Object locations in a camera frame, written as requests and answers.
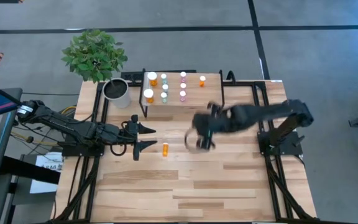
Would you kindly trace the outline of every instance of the paper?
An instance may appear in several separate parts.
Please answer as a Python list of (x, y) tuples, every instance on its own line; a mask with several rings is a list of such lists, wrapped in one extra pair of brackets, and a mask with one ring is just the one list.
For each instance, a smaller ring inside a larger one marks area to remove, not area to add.
[[(61, 152), (48, 152), (45, 156), (37, 156), (36, 166), (48, 168), (57, 172), (62, 171), (63, 157)], [(50, 184), (38, 180), (32, 180), (30, 194), (55, 192), (57, 184)]]

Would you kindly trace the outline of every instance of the wooden table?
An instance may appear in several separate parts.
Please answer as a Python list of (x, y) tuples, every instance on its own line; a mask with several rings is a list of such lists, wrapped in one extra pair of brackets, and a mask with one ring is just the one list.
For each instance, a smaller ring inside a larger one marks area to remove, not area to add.
[[(282, 82), (265, 82), (271, 104), (286, 100)], [(132, 103), (128, 108), (118, 109), (110, 103), (107, 123), (120, 125), (132, 114), (138, 114), (144, 126), (157, 131), (139, 135), (139, 138), (157, 138), (158, 143), (145, 149), (139, 161), (132, 160), (131, 147), (121, 157), (112, 155), (106, 148), (100, 159), (92, 222), (275, 220), (265, 162), (257, 143), (257, 126), (229, 136), (215, 134), (215, 150), (206, 154), (190, 154), (183, 145), (183, 137), (191, 126), (192, 114), (166, 114), (163, 118), (149, 114), (148, 118), (144, 118), (139, 106), (140, 87), (130, 87), (130, 91)], [(91, 114), (95, 94), (96, 85), (84, 82), (76, 119), (84, 119)], [(253, 103), (251, 88), (246, 86), (224, 87), (224, 94), (226, 105)], [(206, 106), (208, 101), (203, 103), (201, 106)], [(281, 121), (283, 119), (276, 120), (275, 125)], [(170, 144), (168, 157), (162, 156), (163, 142)], [(119, 152), (122, 150), (119, 148), (116, 146), (114, 150)], [(58, 214), (67, 205), (76, 160), (76, 157), (65, 159), (56, 196)], [(293, 156), (282, 156), (282, 160), (289, 191), (306, 212), (315, 216), (305, 168)], [(81, 164), (78, 167), (73, 193), (78, 185)], [(278, 197), (284, 217), (279, 190)], [(84, 217), (87, 198), (87, 195), (83, 197), (80, 218)]]

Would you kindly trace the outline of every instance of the white pot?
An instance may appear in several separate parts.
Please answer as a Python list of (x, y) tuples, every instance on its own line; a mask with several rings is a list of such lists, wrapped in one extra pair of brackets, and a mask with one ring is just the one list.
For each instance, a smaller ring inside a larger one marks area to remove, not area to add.
[(128, 83), (121, 79), (121, 78), (112, 78), (111, 79), (112, 82), (114, 80), (119, 80), (119, 81), (122, 81), (123, 83), (125, 83), (127, 89), (125, 91), (125, 93), (118, 97), (118, 98), (110, 98), (108, 96), (106, 96), (106, 94), (104, 93), (104, 89), (105, 87), (109, 84), (109, 86), (111, 86), (111, 83), (110, 81), (106, 82), (104, 85), (103, 85), (103, 89), (102, 89), (102, 93), (103, 93), (103, 96), (106, 97), (106, 99), (108, 99), (109, 101), (111, 101), (116, 107), (118, 108), (126, 108), (128, 107), (130, 104), (131, 104), (131, 96), (129, 95), (129, 86), (128, 86)]

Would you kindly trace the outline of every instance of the potted plant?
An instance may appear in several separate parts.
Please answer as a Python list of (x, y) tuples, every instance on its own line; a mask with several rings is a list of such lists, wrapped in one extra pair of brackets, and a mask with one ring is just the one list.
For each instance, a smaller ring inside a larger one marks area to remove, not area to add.
[(128, 84), (121, 78), (112, 78), (112, 72), (120, 72), (122, 64), (128, 61), (124, 49), (117, 47), (120, 45), (121, 42), (116, 42), (105, 32), (86, 30), (62, 50), (65, 54), (62, 60), (69, 66), (70, 72), (79, 74), (84, 81), (96, 83), (110, 80), (103, 86), (104, 97), (118, 108), (125, 108), (131, 103)]

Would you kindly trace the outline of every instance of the white bottle cap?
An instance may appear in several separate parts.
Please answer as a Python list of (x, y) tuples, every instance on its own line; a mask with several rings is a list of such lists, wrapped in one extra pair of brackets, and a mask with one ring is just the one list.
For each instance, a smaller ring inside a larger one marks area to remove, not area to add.
[(143, 92), (143, 95), (144, 95), (144, 97), (146, 97), (146, 98), (151, 98), (151, 97), (153, 97), (154, 92), (153, 92), (153, 90), (151, 90), (151, 89), (146, 89), (146, 90)]
[(149, 73), (147, 74), (147, 78), (148, 78), (149, 80), (156, 80), (156, 79), (157, 79), (157, 74), (156, 74), (155, 72), (149, 72)]

